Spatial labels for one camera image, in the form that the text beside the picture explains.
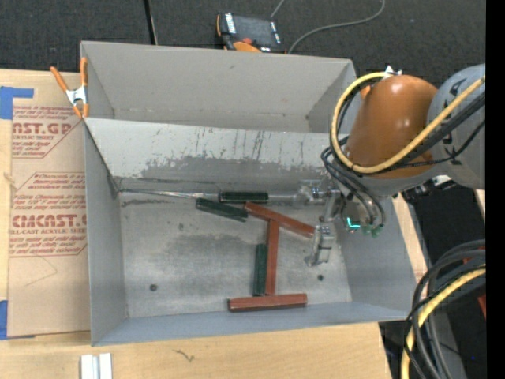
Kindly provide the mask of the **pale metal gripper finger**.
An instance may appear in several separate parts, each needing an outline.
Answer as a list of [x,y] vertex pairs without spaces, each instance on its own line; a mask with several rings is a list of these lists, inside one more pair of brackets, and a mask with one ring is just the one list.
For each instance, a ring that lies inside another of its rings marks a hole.
[[305,258],[305,263],[309,267],[328,263],[334,244],[335,228],[330,224],[317,225],[312,240],[312,249]]
[[324,205],[335,192],[335,186],[328,180],[302,180],[298,183],[295,204]]

